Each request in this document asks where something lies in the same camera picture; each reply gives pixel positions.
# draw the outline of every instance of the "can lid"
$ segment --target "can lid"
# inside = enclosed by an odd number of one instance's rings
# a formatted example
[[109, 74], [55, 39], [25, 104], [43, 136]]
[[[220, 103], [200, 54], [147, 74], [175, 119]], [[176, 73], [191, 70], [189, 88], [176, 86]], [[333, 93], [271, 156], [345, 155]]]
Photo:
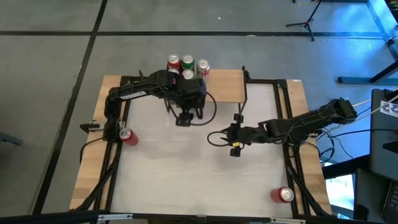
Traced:
[[182, 72], [182, 75], [184, 76], [185, 79], [192, 79], [194, 72], [190, 69], [186, 69]]
[[288, 187], [282, 187], [279, 190], [280, 199], [284, 202], [291, 202], [294, 199], [293, 190]]
[[167, 59], [167, 61], [170, 63], [177, 63], [179, 60], [180, 60], [180, 57], [176, 54], [170, 55], [169, 58]]
[[180, 73], [180, 72], [178, 71], [178, 69], [176, 69], [176, 68], [170, 68], [170, 69], [169, 69], [169, 72], [174, 72], [174, 73], [177, 73], [177, 74]]
[[192, 55], [184, 55], [182, 57], [182, 62], [183, 63], [192, 63], [193, 62], [193, 56]]
[[119, 136], [122, 140], [129, 139], [132, 136], [132, 131], [129, 128], [123, 128], [120, 130]]
[[208, 68], [209, 67], [209, 61], [207, 61], [206, 59], [200, 59], [198, 61], [198, 67], [199, 68], [203, 68], [203, 69]]

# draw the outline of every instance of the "black equipment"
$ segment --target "black equipment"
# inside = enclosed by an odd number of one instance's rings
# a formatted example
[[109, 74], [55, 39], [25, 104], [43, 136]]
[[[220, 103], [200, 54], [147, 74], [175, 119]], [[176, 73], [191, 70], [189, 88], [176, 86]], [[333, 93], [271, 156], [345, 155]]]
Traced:
[[398, 182], [392, 181], [381, 215], [388, 223], [398, 222]]
[[109, 90], [104, 110], [107, 119], [104, 126], [104, 141], [119, 141], [122, 102], [143, 96], [152, 95], [166, 99], [167, 108], [170, 108], [170, 102], [180, 107], [182, 112], [176, 118], [177, 126], [191, 125], [193, 118], [193, 114], [189, 113], [191, 109], [195, 109], [199, 118], [203, 117], [206, 98], [206, 85], [203, 79], [186, 80], [183, 76], [166, 70], [154, 72], [147, 78], [144, 78], [141, 71], [139, 73], [140, 81]]
[[303, 28], [305, 28], [306, 30], [309, 31], [310, 36], [311, 36], [311, 41], [315, 41], [315, 38], [313, 37], [312, 30], [311, 30], [311, 27], [310, 27], [310, 23], [313, 21], [312, 17], [313, 17], [313, 15], [315, 15], [316, 11], [318, 10], [318, 7], [319, 7], [319, 5], [321, 4], [321, 2], [322, 2], [322, 0], [318, 0], [317, 6], [316, 6], [315, 9], [313, 10], [311, 16], [308, 18], [307, 21], [305, 21], [305, 22], [299, 22], [299, 23], [295, 23], [295, 24], [287, 24], [286, 27], [290, 27], [290, 26], [300, 26], [300, 27], [303, 27]]
[[228, 145], [233, 146], [230, 155], [239, 157], [240, 150], [243, 149], [245, 144], [282, 144], [287, 142], [290, 145], [301, 145], [307, 140], [309, 134], [315, 130], [324, 128], [329, 124], [352, 123], [356, 117], [357, 113], [353, 106], [348, 100], [344, 99], [331, 100], [327, 105], [321, 106], [317, 110], [309, 111], [290, 119], [261, 121], [256, 128], [248, 126], [242, 128], [243, 116], [235, 114], [235, 123], [231, 123], [226, 129], [210, 133], [208, 140], [214, 133], [226, 134], [226, 138], [221, 139], [227, 141]]

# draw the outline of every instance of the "soda can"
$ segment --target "soda can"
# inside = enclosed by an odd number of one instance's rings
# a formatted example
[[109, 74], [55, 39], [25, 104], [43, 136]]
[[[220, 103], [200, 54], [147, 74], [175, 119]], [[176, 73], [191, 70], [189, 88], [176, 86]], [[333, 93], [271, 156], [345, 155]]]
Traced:
[[180, 71], [176, 68], [170, 68], [169, 72], [174, 72], [174, 73], [180, 74]]
[[288, 187], [280, 187], [271, 190], [271, 199], [275, 203], [290, 203], [294, 199], [294, 193]]
[[195, 69], [195, 59], [192, 55], [184, 55], [181, 59], [182, 70], [190, 69], [194, 71]]
[[172, 54], [167, 59], [167, 69], [175, 68], [178, 71], [181, 70], [181, 60], [176, 54]]
[[206, 59], [200, 59], [197, 63], [197, 77], [203, 78], [210, 73], [210, 64]]
[[193, 79], [193, 78], [195, 78], [195, 72], [193, 72], [193, 71], [190, 70], [190, 69], [186, 69], [186, 70], [184, 70], [184, 71], [182, 72], [182, 76], [184, 76], [184, 78], [185, 78], [186, 80]]
[[138, 137], [129, 128], [123, 128], [122, 130], [120, 130], [119, 137], [123, 143], [126, 143], [130, 146], [135, 146], [136, 144], [138, 144]]

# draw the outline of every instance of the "red soda can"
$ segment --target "red soda can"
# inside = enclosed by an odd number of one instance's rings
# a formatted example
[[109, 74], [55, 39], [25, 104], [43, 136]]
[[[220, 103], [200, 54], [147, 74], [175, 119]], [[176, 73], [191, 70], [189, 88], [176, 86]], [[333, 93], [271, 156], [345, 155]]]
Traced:
[[123, 143], [126, 143], [130, 146], [135, 146], [138, 144], [138, 137], [129, 128], [123, 128], [120, 130], [119, 136]]
[[167, 59], [167, 69], [175, 68], [178, 71], [181, 71], [181, 60], [180, 57], [176, 54], [172, 54]]
[[275, 203], [289, 203], [294, 199], [293, 190], [288, 187], [280, 187], [271, 190], [271, 199]]

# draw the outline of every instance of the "green soda can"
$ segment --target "green soda can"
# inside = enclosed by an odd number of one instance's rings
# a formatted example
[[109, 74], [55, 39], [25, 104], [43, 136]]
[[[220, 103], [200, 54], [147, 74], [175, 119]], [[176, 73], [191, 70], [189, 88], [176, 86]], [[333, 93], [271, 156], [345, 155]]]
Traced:
[[184, 55], [181, 59], [182, 70], [190, 69], [195, 70], [195, 59], [192, 55]]

